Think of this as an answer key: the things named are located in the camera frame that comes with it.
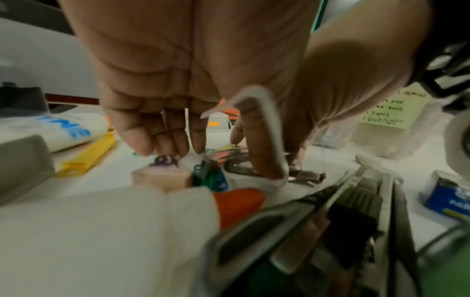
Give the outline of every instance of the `tape roll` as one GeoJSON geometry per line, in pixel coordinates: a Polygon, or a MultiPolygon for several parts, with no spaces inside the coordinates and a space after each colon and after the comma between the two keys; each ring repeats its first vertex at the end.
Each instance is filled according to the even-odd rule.
{"type": "Polygon", "coordinates": [[[458,113],[444,134],[447,164],[470,181],[470,109],[458,113]]]}

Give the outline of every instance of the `sticky note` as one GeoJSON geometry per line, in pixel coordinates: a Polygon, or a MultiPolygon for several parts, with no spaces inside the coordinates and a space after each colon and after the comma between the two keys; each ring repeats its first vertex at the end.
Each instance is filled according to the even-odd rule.
{"type": "Polygon", "coordinates": [[[418,83],[401,89],[362,115],[361,123],[408,129],[416,121],[430,96],[418,83]]]}

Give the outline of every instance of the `yellow cutter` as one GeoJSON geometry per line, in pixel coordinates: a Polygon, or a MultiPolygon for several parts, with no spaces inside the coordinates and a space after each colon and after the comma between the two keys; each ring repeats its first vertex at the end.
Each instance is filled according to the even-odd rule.
{"type": "Polygon", "coordinates": [[[113,133],[106,133],[84,150],[78,157],[62,163],[62,169],[56,177],[72,177],[87,173],[116,143],[113,133]]]}

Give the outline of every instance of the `orange glue nozzle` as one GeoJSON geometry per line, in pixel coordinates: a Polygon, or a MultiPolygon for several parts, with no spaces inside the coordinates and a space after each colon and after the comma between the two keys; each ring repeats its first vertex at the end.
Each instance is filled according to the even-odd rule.
{"type": "Polygon", "coordinates": [[[221,230],[254,213],[264,203],[263,192],[256,189],[240,189],[213,195],[219,210],[221,230]]]}

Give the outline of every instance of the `white glue bottle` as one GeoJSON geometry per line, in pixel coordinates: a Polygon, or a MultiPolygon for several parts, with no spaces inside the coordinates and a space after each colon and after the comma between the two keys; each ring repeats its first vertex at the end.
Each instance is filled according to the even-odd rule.
{"type": "Polygon", "coordinates": [[[0,119],[0,135],[9,139],[41,136],[50,152],[72,147],[104,135],[108,120],[100,114],[47,114],[0,119]]]}
{"type": "Polygon", "coordinates": [[[142,186],[0,207],[2,295],[169,296],[174,268],[263,201],[142,186]]]}

